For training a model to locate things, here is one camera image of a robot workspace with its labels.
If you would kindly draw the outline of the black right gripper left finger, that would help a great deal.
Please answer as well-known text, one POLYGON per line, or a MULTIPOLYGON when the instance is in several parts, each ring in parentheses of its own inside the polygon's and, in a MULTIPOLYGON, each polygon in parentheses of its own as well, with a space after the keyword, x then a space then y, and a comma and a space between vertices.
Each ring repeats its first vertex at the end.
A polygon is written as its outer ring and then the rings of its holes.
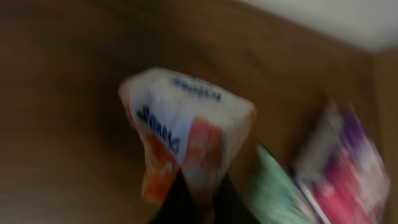
POLYGON ((197 224, 199 222, 198 210, 182 172, 178 171, 165 201, 149 224, 197 224))

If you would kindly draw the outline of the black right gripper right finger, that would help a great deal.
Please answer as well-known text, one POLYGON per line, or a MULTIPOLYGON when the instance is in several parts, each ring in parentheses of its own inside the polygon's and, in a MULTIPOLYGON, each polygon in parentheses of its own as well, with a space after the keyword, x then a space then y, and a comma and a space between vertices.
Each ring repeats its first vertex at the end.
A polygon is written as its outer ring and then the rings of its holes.
POLYGON ((243 203, 229 175, 223 177, 212 202, 214 224, 260 224, 243 203))

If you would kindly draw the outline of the green flushable wipes pack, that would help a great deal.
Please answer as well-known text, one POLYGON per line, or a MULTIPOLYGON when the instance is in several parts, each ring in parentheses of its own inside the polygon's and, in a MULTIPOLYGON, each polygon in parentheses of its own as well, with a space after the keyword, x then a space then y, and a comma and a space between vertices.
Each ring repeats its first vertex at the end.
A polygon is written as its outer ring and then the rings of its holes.
POLYGON ((317 224, 311 206, 282 166, 262 144, 256 146, 259 164, 244 193, 261 224, 317 224))

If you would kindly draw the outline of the orange tissue pack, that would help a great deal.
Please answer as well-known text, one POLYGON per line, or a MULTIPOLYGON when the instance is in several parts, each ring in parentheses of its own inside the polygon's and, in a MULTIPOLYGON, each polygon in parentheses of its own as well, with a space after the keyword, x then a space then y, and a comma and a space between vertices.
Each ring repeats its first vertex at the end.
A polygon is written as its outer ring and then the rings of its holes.
POLYGON ((157 205, 177 174, 195 200, 210 201, 256 119, 249 100, 165 68, 127 78, 119 97, 144 145, 142 197, 157 205))

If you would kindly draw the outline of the purple red snack bag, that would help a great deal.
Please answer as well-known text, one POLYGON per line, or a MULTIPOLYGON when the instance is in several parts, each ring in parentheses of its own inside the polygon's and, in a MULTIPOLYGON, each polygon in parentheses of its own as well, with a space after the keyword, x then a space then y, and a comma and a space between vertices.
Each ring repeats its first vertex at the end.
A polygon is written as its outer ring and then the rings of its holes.
POLYGON ((291 168, 321 223, 381 223, 391 180, 353 110, 328 105, 291 168))

